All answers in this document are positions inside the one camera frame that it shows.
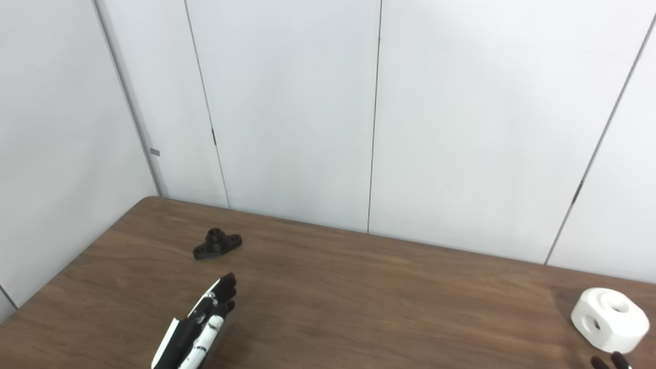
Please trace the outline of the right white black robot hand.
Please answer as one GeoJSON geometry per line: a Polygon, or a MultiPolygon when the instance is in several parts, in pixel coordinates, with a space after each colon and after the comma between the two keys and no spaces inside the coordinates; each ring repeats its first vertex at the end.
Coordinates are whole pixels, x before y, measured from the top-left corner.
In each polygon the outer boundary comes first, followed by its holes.
{"type": "MultiPolygon", "coordinates": [[[[628,362],[626,357],[620,353],[619,351],[614,351],[610,355],[610,360],[613,363],[613,368],[616,369],[631,369],[633,368],[632,365],[628,362]]],[[[595,369],[610,369],[611,366],[607,364],[607,362],[604,361],[601,357],[598,356],[593,356],[590,359],[590,364],[592,365],[593,368],[595,369]]]]}

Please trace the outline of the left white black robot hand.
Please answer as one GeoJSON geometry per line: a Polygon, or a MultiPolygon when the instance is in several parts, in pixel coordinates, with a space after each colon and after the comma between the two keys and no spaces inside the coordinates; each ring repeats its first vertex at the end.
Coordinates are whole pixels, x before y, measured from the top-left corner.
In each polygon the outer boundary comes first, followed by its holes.
{"type": "Polygon", "coordinates": [[[218,278],[183,319],[173,318],[151,368],[201,368],[223,323],[236,306],[236,275],[218,278]]]}

